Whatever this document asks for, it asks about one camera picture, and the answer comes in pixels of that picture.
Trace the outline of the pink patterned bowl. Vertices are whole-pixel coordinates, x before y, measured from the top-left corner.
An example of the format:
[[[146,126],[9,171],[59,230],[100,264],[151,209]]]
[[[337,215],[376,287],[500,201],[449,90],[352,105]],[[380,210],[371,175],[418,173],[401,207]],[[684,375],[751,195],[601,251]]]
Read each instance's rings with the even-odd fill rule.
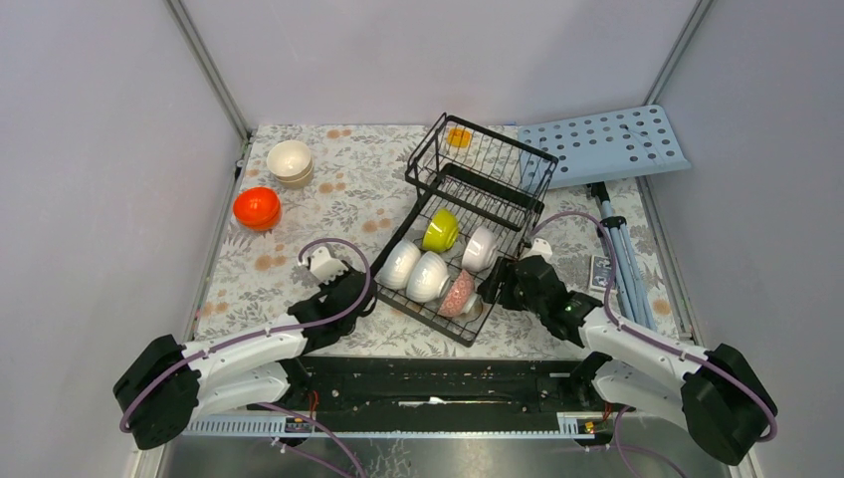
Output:
[[[437,314],[444,318],[468,314],[479,299],[474,277],[468,271],[462,270],[448,290]]]

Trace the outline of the orange bowl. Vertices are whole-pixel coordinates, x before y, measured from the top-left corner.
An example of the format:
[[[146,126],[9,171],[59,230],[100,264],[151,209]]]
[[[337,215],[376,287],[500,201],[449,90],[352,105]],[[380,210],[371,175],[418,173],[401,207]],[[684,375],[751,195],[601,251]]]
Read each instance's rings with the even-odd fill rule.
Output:
[[[246,224],[244,226],[252,231],[264,232],[272,230],[281,220],[283,216],[283,209],[278,208],[272,216],[266,218],[265,221],[255,224]]]
[[[277,193],[263,186],[240,193],[232,205],[235,218],[243,225],[261,223],[278,208],[282,208],[282,203]]]

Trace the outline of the black wire dish rack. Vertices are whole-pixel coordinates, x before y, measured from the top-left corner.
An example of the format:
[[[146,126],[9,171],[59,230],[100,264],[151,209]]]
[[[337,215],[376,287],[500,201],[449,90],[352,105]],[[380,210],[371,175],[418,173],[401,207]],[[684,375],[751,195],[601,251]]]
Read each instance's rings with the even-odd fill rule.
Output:
[[[472,133],[467,148],[448,144],[453,127]],[[469,347],[477,339],[492,305],[476,303],[468,315],[444,318],[440,300],[420,304],[378,283],[377,276],[390,251],[401,239],[421,246],[426,227],[441,208],[454,213],[460,231],[454,246],[441,257],[451,280],[460,274],[462,254],[476,228],[497,236],[495,259],[517,259],[528,244],[528,231],[544,209],[544,197],[558,159],[489,127],[443,113],[406,160],[404,178],[415,189],[414,203],[375,259],[372,270],[380,300],[438,333]]]

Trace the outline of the plain beige bowl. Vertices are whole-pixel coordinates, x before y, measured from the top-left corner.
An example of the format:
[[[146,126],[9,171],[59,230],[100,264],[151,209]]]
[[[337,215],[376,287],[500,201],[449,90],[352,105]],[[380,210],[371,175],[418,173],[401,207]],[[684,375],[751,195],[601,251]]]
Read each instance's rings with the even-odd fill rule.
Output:
[[[314,166],[311,164],[306,170],[297,175],[277,176],[276,179],[283,188],[302,189],[313,181],[314,169]]]

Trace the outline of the beige patterned bowl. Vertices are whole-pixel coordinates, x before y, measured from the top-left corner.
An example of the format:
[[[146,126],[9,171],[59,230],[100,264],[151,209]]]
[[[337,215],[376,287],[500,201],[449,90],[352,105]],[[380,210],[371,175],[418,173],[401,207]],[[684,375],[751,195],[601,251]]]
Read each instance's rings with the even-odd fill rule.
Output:
[[[267,154],[268,170],[277,177],[292,178],[306,172],[313,164],[310,148],[302,141],[289,139],[277,143]]]

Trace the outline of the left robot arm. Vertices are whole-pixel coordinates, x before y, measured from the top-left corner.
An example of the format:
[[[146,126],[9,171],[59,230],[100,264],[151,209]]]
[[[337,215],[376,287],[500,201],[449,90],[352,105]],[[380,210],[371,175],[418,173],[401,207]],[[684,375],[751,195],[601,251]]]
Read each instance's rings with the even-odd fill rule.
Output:
[[[260,401],[300,407],[309,384],[285,364],[349,335],[357,319],[372,312],[375,291],[370,275],[350,270],[241,334],[185,344],[172,335],[154,339],[112,388],[122,411],[120,431],[149,450],[207,414]]]

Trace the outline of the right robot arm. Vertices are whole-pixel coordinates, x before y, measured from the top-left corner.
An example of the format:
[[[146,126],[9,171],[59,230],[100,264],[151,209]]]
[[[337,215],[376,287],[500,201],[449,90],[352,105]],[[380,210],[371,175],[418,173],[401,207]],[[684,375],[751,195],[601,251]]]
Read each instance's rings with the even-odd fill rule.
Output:
[[[541,256],[496,259],[479,288],[506,310],[527,311],[557,339],[587,351],[570,387],[580,408],[605,401],[657,415],[711,457],[739,465],[776,432],[777,407],[745,356],[720,344],[683,344],[570,291]]]

